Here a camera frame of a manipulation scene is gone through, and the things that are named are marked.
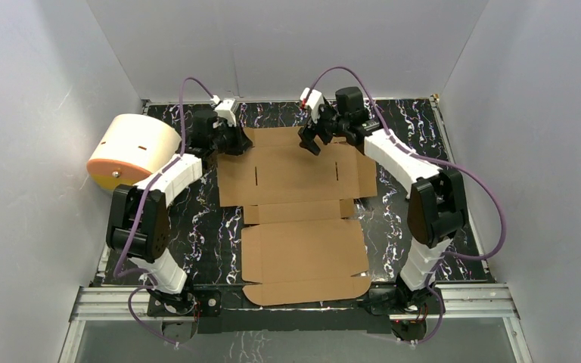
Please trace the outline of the brown cardboard box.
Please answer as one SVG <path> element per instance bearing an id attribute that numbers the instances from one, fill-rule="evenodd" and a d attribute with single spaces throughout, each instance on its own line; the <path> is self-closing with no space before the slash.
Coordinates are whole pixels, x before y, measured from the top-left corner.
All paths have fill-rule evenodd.
<path id="1" fill-rule="evenodd" d="M 248 128 L 253 146 L 219 155 L 221 206 L 243 210 L 241 276 L 258 306 L 355 299 L 370 285 L 354 202 L 377 195 L 377 165 L 341 139 L 313 155 L 295 127 Z"/>

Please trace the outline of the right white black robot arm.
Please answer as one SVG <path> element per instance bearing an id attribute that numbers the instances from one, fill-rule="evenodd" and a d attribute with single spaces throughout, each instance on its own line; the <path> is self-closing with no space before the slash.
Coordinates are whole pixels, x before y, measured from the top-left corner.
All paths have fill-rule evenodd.
<path id="1" fill-rule="evenodd" d="M 462 174 L 423 160 L 392 130 L 372 119 L 357 87 L 339 89 L 335 104 L 321 92 L 305 88 L 300 101 L 309 113 L 298 132 L 302 148 L 319 155 L 323 145 L 344 138 L 405 188 L 412 245 L 396 282 L 401 287 L 396 304 L 406 313 L 417 312 L 426 302 L 423 289 L 431 285 L 436 264 L 456 232 L 468 223 Z"/>

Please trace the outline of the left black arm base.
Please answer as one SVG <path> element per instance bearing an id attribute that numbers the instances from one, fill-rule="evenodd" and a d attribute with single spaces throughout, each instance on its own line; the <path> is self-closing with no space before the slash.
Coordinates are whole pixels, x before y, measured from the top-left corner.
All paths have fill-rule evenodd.
<path id="1" fill-rule="evenodd" d="M 186 283 L 180 293 L 148 294 L 148 316 L 161 318 L 161 333 L 180 343 L 195 337 L 202 318 L 218 318 L 222 311 L 222 292 L 215 288 Z"/>

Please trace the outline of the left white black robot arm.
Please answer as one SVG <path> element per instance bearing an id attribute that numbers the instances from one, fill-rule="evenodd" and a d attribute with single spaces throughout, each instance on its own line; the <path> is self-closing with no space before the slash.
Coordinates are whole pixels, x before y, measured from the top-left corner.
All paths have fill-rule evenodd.
<path id="1" fill-rule="evenodd" d="M 168 209 L 203 176 L 208 157 L 239 156 L 252 145 L 232 109 L 200 110 L 193 114 L 182 146 L 164 166 L 133 185 L 117 186 L 106 234 L 107 246 L 120 254 L 114 276 L 138 272 L 147 278 L 147 289 L 166 296 L 166 304 L 176 314 L 191 312 L 196 296 L 185 287 L 187 274 L 169 251 Z"/>

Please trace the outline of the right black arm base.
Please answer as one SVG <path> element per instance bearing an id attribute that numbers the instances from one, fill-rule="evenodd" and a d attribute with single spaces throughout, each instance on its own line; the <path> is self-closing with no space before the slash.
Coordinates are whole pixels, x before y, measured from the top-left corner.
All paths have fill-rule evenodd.
<path id="1" fill-rule="evenodd" d="M 442 292 L 434 282 L 410 290 L 401 278 L 392 286 L 371 286 L 358 307 L 372 315 L 401 315 L 391 321 L 393 335 L 413 346 L 432 338 L 446 313 Z"/>

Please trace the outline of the cream cylindrical drum device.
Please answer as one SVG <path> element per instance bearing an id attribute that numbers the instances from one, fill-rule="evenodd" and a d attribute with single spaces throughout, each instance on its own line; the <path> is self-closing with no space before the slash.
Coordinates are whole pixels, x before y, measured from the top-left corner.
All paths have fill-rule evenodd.
<path id="1" fill-rule="evenodd" d="M 101 188 L 133 185 L 165 166 L 179 149 L 180 134 L 150 116 L 116 116 L 86 163 L 89 176 Z"/>

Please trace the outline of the aluminium front frame rail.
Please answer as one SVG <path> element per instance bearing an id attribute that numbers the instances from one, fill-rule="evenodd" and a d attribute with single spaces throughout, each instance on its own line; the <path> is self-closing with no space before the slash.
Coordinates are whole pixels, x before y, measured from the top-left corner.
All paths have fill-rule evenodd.
<path id="1" fill-rule="evenodd" d="M 439 286 L 446 307 L 446 318 L 516 318 L 517 310 L 505 284 L 441 284 Z M 152 316 L 148 314 L 150 295 L 138 292 L 128 307 L 133 287 L 85 287 L 80 290 L 70 315 L 71 321 L 131 321 L 134 312 L 144 321 L 192 321 L 192 315 Z M 312 305 L 287 307 L 238 307 L 228 301 L 221 304 L 220 315 L 226 312 L 339 312 L 357 309 L 359 302 L 344 300 Z"/>

